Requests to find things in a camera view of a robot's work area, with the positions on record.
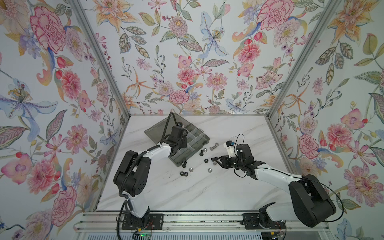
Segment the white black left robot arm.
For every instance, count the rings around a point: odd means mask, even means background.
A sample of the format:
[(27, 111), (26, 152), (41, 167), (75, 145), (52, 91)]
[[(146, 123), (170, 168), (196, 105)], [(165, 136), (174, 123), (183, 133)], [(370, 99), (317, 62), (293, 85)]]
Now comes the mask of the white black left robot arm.
[(149, 220), (150, 207), (140, 199), (139, 194), (147, 184), (151, 163), (172, 157), (185, 149), (187, 135), (183, 123), (177, 122), (171, 133), (163, 136), (157, 145), (142, 153), (128, 151), (124, 155), (113, 181), (119, 189), (119, 196), (125, 199), (123, 209), (128, 211), (132, 220), (141, 221), (143, 225)]

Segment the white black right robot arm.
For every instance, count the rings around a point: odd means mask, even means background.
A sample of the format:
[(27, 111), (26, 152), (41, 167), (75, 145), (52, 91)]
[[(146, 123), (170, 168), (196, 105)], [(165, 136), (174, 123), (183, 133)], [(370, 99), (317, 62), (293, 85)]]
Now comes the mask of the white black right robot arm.
[(299, 221), (313, 228), (337, 212), (334, 202), (325, 191), (316, 176), (299, 175), (283, 172), (256, 161), (247, 144), (228, 141), (224, 144), (225, 156), (213, 157), (211, 160), (223, 169), (242, 171), (246, 177), (268, 183), (290, 195), (291, 202), (278, 204), (271, 202), (258, 211), (257, 223), (263, 228), (270, 228), (273, 223)]

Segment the grey plastic organizer box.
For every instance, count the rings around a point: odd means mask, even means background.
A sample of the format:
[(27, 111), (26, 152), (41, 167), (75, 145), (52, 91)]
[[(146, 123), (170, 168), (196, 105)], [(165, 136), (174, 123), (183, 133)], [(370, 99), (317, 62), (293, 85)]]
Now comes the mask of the grey plastic organizer box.
[(203, 130), (175, 113), (145, 130), (145, 134), (156, 144), (165, 143), (172, 147), (169, 159), (176, 167), (186, 166), (185, 162), (203, 151), (210, 142)]

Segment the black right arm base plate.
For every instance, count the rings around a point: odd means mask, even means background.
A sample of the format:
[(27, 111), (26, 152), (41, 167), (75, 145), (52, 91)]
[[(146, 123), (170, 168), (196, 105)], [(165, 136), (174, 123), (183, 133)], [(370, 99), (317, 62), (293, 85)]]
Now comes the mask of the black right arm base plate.
[(283, 230), (286, 228), (284, 221), (273, 222), (266, 214), (245, 213), (242, 214), (241, 225), (246, 230)]

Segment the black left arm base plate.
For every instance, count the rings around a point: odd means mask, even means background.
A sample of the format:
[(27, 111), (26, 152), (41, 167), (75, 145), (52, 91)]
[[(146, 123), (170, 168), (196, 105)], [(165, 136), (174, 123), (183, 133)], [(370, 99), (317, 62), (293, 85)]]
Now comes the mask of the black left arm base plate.
[(164, 214), (146, 214), (143, 218), (135, 217), (132, 214), (125, 214), (122, 220), (122, 230), (138, 230), (147, 227), (149, 230), (162, 230)]

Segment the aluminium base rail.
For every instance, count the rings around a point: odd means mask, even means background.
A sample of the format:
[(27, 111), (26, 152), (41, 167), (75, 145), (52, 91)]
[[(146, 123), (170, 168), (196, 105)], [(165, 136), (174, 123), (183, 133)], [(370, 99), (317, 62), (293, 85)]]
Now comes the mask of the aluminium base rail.
[[(115, 233), (117, 228), (117, 211), (97, 211), (82, 214), (80, 221), (74, 225), (76, 233), (107, 232)], [(176, 233), (176, 232), (329, 232), (329, 225), (321, 223), (314, 228), (306, 227), (298, 221), (283, 220), (274, 227), (260, 227), (257, 224), (246, 226), (243, 219), (244, 214), (255, 214), (255, 211), (155, 211), (162, 214), (161, 220), (151, 223), (146, 228), (147, 232), (153, 233)]]

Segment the aluminium corner frame post left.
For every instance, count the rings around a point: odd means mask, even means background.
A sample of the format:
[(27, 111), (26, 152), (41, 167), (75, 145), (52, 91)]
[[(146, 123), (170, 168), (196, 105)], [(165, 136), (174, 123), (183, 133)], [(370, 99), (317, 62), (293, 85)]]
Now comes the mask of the aluminium corner frame post left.
[(74, 0), (69, 0), (69, 4), (77, 17), (77, 20), (80, 26), (85, 31), (85, 36), (89, 41), (91, 49), (95, 53), (95, 58), (99, 63), (99, 66), (102, 69), (103, 73), (105, 74), (107, 82), (110, 84), (110, 87), (112, 89), (113, 94), (116, 97), (120, 110), (122, 111), (123, 115), (129, 120), (131, 117), (129, 110), (126, 107), (126, 104), (123, 100), (123, 97), (114, 79), (112, 70), (109, 67), (108, 62), (104, 57), (102, 48), (100, 47), (96, 34), (94, 33), (92, 26), (88, 21), (88, 18), (86, 16), (85, 10), (83, 9), (83, 6), (81, 5), (80, 1), (74, 1)]

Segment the aluminium corner frame post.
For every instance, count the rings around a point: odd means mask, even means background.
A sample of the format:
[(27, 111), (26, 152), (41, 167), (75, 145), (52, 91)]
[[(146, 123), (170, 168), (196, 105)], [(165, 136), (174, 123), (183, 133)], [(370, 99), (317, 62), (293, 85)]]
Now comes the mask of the aluminium corner frame post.
[(279, 94), (277, 95), (276, 100), (274, 101), (273, 105), (271, 106), (268, 114), (266, 117), (268, 120), (271, 120), (272, 117), (278, 112), (278, 108), (280, 107), (281, 103), (283, 102), (285, 95), (287, 94), (288, 90), (290, 89), (291, 85), (293, 84), (294, 80), (296, 79), (298, 73), (300, 72), (302, 66), (305, 64), (306, 60), (310, 56), (311, 52), (314, 50), (321, 34), (326, 28), (326, 24), (330, 17), (332, 16), (334, 12), (334, 8), (337, 7), (338, 4), (336, 1), (328, 1), (322, 15), (320, 16), (319, 20), (317, 21), (314, 30), (312, 31), (312, 35), (309, 38), (308, 42), (305, 44), (303, 50), (301, 51), (299, 57), (297, 58), (297, 62), (294, 64), (292, 71), (289, 73), (283, 87), (281, 88)]
[(86, 16), (85, 10), (83, 9), (83, 6), (81, 5), (80, 1), (74, 1), (74, 0), (69, 0), (69, 4), (77, 17), (77, 20), (80, 26), (85, 31), (85, 36), (89, 41), (91, 49), (95, 53), (95, 58), (99, 63), (99, 66), (102, 69), (103, 73), (105, 74), (107, 82), (110, 84), (110, 87), (112, 89), (113, 94), (116, 97), (120, 110), (122, 111), (123, 115), (129, 120), (131, 117), (129, 110), (126, 107), (126, 104), (123, 100), (123, 97), (114, 79), (112, 70), (109, 67), (108, 62), (104, 57), (102, 48), (100, 47), (96, 34), (94, 33), (92, 26), (88, 21), (88, 18)]

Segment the aluminium corner frame post right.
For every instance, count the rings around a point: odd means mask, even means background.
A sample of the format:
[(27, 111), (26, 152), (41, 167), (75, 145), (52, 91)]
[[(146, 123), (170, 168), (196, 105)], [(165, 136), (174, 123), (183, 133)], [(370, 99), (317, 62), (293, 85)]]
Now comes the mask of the aluminium corner frame post right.
[(268, 120), (271, 120), (272, 117), (278, 112), (278, 108), (280, 107), (281, 103), (283, 102), (285, 95), (287, 94), (288, 90), (290, 89), (291, 85), (293, 84), (294, 80), (296, 79), (298, 73), (300, 72), (302, 66), (305, 64), (306, 60), (310, 56), (311, 52), (314, 50), (321, 34), (326, 28), (326, 24), (330, 17), (332, 16), (334, 12), (334, 8), (337, 7), (338, 4), (336, 1), (328, 1), (322, 15), (320, 16), (319, 20), (317, 21), (314, 30), (312, 31), (312, 35), (309, 38), (308, 42), (305, 44), (303, 50), (301, 51), (299, 57), (297, 58), (297, 62), (294, 64), (292, 71), (289, 73), (283, 87), (281, 88), (279, 94), (277, 95), (276, 100), (274, 101), (273, 105), (271, 106), (268, 114), (266, 117)]

